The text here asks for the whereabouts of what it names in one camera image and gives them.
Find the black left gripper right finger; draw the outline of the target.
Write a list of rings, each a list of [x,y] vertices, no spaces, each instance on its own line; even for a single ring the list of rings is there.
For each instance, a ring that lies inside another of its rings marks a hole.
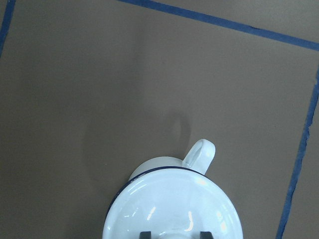
[[[200,239],[213,239],[212,232],[200,232]]]

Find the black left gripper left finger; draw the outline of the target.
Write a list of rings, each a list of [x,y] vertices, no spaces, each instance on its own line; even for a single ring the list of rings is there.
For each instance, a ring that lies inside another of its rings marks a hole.
[[[152,239],[151,231],[140,232],[139,239]]]

